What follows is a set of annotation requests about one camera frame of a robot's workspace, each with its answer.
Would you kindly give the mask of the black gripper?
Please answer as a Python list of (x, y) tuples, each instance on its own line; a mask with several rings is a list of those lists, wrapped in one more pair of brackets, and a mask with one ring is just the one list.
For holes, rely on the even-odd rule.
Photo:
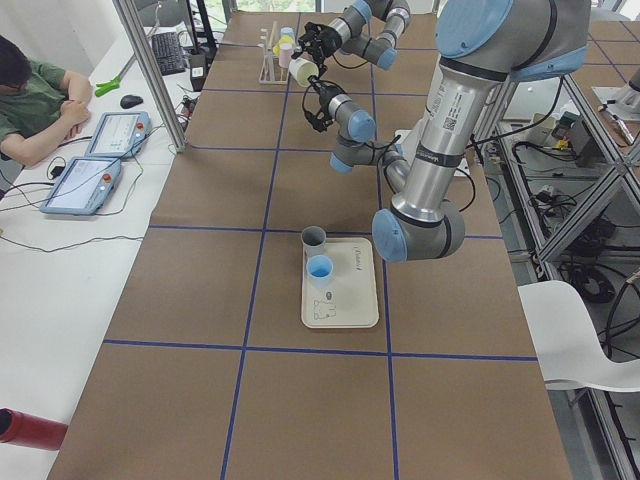
[(337, 84), (323, 82), (319, 77), (308, 77), (309, 85), (318, 94), (318, 116), (335, 116), (345, 98), (345, 91)]
[(313, 22), (304, 25), (304, 33), (298, 38), (298, 45), (293, 49), (292, 58), (299, 58), (306, 52), (318, 68), (318, 75), (327, 71), (325, 60), (341, 47), (341, 35), (332, 27)]

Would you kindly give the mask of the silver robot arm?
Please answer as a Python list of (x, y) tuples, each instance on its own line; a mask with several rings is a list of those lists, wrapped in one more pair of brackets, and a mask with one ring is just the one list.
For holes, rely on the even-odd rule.
[(306, 55), (323, 74), (325, 62), (342, 52), (389, 70), (397, 58), (397, 43), (411, 21), (406, 1), (354, 1), (328, 24), (308, 22), (292, 58)]
[(446, 193), (490, 91), (506, 81), (560, 77), (586, 58), (591, 7), (586, 1), (450, 1), (436, 25), (441, 80), (408, 153), (374, 140), (373, 118), (321, 74), (307, 86), (320, 110), (309, 116), (322, 131), (337, 124), (331, 166), (383, 169), (393, 189), (372, 221), (378, 254), (389, 262), (443, 258), (462, 244), (465, 226)]

